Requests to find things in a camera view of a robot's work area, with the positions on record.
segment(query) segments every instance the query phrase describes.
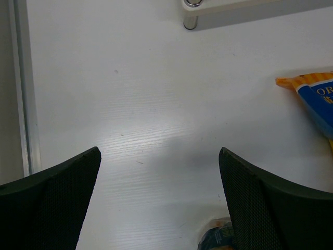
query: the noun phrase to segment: orange and blue snack package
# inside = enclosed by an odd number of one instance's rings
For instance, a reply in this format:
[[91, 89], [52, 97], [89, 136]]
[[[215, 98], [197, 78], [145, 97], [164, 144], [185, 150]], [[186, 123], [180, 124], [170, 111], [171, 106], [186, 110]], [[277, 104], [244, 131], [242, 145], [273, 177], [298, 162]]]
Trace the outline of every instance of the orange and blue snack package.
[[297, 92], [333, 149], [333, 72], [277, 78], [276, 84]]

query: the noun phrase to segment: white table surface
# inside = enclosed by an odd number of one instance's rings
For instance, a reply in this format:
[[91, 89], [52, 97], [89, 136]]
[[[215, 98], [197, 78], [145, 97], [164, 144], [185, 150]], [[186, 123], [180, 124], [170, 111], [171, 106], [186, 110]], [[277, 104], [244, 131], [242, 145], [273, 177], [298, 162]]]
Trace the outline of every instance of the white table surface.
[[332, 70], [333, 8], [282, 7], [190, 32], [179, 0], [28, 0], [43, 168], [103, 154], [78, 249], [196, 249], [201, 227], [228, 215], [222, 146], [333, 192], [327, 140], [274, 84]]

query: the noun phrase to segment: plastic wrapper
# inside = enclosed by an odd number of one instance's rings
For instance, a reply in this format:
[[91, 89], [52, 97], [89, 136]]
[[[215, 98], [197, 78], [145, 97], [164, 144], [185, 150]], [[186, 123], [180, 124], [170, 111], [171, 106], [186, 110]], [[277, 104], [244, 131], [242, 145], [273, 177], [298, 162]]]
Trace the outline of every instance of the plastic wrapper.
[[202, 231], [198, 250], [237, 250], [230, 218], [212, 220]]
[[277, 78], [276, 84], [297, 92], [333, 149], [333, 72]]

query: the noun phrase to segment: metal edge strip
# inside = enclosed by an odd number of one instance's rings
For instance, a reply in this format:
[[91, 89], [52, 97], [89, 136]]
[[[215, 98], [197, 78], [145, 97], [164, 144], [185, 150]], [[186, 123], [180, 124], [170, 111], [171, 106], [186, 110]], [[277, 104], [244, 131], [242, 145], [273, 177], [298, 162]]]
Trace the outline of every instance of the metal edge strip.
[[24, 176], [42, 170], [27, 0], [9, 1]]

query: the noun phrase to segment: chrome leg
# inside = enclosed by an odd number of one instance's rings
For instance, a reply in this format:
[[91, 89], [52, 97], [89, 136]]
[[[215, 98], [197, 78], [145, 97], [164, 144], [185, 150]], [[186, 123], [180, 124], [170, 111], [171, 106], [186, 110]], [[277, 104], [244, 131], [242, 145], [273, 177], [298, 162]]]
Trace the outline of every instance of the chrome leg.
[[[200, 6], [202, 1], [203, 0], [184, 0], [186, 5], [191, 8], [196, 8], [196, 7]], [[193, 16], [193, 17], [185, 16], [184, 27], [188, 30], [195, 29], [196, 26], [198, 25], [198, 18], [199, 18], [198, 16]]]

